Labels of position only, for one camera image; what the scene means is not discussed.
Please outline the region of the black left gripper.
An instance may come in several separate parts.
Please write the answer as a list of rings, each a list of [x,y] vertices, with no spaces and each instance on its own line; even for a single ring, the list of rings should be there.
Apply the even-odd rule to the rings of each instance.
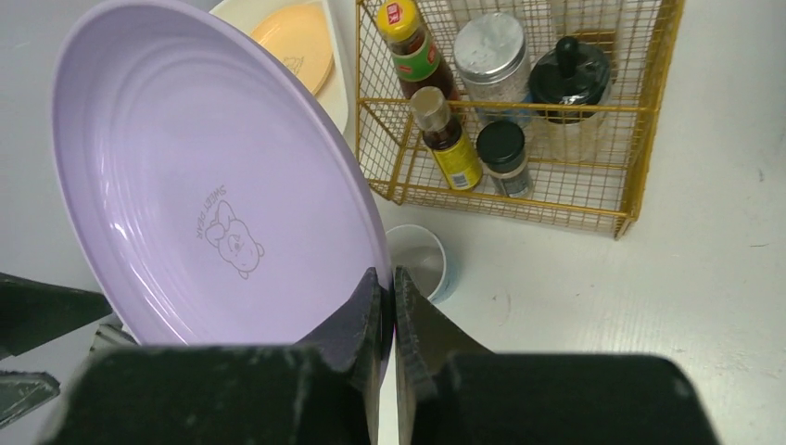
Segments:
[[[96,292],[1,274],[1,358],[18,356],[112,314]],[[137,346],[123,324],[99,324],[89,352]],[[1,428],[60,394],[48,373],[1,372]]]

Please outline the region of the yellow cap sauce bottle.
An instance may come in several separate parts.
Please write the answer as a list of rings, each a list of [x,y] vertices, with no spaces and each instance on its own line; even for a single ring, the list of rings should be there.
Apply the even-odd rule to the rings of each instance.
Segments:
[[[378,8],[375,24],[386,42],[406,99],[427,86],[438,88],[449,101],[460,98],[448,62],[414,1],[385,1]]]

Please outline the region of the clear oil bottle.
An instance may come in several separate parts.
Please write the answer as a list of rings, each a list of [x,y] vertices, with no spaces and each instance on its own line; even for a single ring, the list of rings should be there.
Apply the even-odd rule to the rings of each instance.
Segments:
[[[471,19],[489,13],[501,12],[521,18],[526,4],[523,0],[450,0],[449,11],[462,27]]]

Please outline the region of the small yellow label bottle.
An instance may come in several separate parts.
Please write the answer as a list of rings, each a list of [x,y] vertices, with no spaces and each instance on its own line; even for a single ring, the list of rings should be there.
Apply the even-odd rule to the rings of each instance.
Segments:
[[[475,148],[442,91],[434,86],[418,89],[410,98],[415,123],[450,189],[475,188],[483,176]]]

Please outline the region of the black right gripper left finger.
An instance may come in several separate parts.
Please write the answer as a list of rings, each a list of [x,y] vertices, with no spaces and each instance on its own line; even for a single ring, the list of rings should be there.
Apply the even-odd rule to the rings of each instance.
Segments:
[[[127,347],[92,358],[41,444],[374,444],[384,290],[367,270],[292,345]]]

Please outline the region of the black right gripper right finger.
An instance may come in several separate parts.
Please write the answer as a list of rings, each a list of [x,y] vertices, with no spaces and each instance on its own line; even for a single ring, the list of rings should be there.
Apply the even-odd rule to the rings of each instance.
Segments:
[[[402,444],[715,444],[691,381],[646,354],[487,349],[394,273]]]

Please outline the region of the dark spice jar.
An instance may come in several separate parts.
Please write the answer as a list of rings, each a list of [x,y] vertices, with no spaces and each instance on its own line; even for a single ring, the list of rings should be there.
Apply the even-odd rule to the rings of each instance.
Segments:
[[[493,121],[480,131],[475,148],[500,195],[522,198],[532,191],[526,136],[520,126]]]

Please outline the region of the black lid round jar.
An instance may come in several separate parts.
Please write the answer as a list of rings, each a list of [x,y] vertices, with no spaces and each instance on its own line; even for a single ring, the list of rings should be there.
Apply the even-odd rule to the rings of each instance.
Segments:
[[[568,110],[568,106],[605,106],[613,90],[613,64],[595,44],[564,36],[541,57],[528,80],[532,102],[559,105],[537,110],[534,132],[553,159],[580,162],[595,157],[604,133],[604,111]]]

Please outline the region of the silver lid shaker jar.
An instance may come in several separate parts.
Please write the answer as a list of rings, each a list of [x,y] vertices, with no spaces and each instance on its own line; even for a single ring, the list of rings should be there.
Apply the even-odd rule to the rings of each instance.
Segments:
[[[475,108],[482,123],[510,121],[527,127],[531,111],[516,107],[531,101],[531,64],[519,19],[503,12],[471,19],[458,32],[453,54],[469,99],[489,103]]]

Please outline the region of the oil bottle with brown liquid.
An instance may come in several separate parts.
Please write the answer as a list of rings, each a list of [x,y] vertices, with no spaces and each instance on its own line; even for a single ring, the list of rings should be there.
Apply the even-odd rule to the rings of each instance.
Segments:
[[[617,62],[617,35],[624,2],[617,0],[552,0],[551,18],[558,38],[576,37],[600,47]]]

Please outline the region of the yellow plate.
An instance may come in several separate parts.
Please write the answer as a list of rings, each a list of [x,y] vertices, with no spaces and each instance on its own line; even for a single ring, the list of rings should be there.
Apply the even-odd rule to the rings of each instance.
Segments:
[[[334,67],[326,16],[317,3],[283,7],[262,20],[251,38],[277,58],[313,95]]]

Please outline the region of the purple plate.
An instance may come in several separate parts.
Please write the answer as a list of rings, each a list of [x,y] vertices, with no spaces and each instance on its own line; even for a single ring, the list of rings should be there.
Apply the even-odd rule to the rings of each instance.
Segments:
[[[370,187],[326,111],[241,31],[180,1],[105,1],[61,48],[55,165],[75,234],[141,345],[311,337],[369,269]]]

